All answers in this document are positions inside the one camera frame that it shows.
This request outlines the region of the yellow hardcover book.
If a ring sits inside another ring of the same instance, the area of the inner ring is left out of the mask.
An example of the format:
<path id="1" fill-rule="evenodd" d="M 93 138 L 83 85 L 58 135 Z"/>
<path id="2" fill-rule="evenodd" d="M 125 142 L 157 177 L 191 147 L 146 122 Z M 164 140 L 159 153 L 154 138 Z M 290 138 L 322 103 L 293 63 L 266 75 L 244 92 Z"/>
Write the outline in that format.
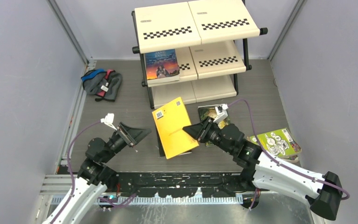
<path id="1" fill-rule="evenodd" d="M 191 121 L 182 97 L 155 109 L 152 117 L 166 159 L 188 153 L 199 146 L 198 141 L 183 130 L 183 127 L 191 125 Z"/>

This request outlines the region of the black Moon and Sixpence book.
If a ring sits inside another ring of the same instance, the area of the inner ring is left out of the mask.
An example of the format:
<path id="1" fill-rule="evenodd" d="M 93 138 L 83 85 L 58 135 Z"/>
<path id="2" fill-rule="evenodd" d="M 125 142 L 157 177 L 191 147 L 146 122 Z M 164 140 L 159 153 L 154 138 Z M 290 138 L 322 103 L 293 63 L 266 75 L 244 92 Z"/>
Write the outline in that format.
<path id="1" fill-rule="evenodd" d="M 157 133 L 159 156 L 160 156 L 160 158 L 166 158 L 165 151 L 164 151 L 164 148 L 163 148 L 163 145 L 162 145 L 158 130 L 156 130 L 156 133 Z M 186 152 L 181 153 L 179 155 L 185 155 L 185 154 L 190 154 L 190 153 L 192 153 L 192 150 L 186 151 Z"/>

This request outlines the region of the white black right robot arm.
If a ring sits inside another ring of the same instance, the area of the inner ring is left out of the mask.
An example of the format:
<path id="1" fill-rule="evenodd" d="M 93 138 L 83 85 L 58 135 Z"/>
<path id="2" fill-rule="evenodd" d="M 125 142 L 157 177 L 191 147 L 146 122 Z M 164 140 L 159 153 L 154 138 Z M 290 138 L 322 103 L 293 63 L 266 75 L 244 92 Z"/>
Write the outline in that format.
<path id="1" fill-rule="evenodd" d="M 243 168 L 240 179 L 243 190 L 274 191 L 308 205 L 313 213 L 324 219 L 336 220 L 344 193 L 337 174 L 313 172 L 273 156 L 248 141 L 234 124 L 220 129 L 211 119 L 205 119 L 182 129 L 194 140 L 210 141 L 231 155 Z"/>

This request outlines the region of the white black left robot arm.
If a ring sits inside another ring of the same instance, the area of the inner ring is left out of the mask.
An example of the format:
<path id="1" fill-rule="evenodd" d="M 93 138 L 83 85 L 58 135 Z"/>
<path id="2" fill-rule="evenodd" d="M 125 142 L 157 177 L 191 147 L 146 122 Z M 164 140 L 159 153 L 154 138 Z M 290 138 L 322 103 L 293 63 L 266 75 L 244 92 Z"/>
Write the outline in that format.
<path id="1" fill-rule="evenodd" d="M 117 172 L 106 165 L 125 147 L 134 147 L 151 133 L 149 128 L 134 128 L 122 122 L 117 126 L 107 118 L 94 123 L 105 124 L 114 132 L 108 141 L 93 138 L 88 143 L 86 159 L 77 175 L 68 164 L 71 187 L 45 224 L 78 224 L 103 192 L 113 192 L 119 183 Z"/>

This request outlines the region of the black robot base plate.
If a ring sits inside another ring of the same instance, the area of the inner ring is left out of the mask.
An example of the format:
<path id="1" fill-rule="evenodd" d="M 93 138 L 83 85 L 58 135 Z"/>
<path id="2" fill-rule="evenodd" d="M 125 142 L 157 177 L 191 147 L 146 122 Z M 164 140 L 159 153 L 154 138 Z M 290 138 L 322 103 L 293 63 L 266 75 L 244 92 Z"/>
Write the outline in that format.
<path id="1" fill-rule="evenodd" d="M 195 197 L 198 190 L 203 198 L 234 197 L 235 194 L 254 195 L 254 187 L 245 183 L 240 173 L 231 172 L 120 172 L 106 193 L 119 196 L 161 198 Z"/>

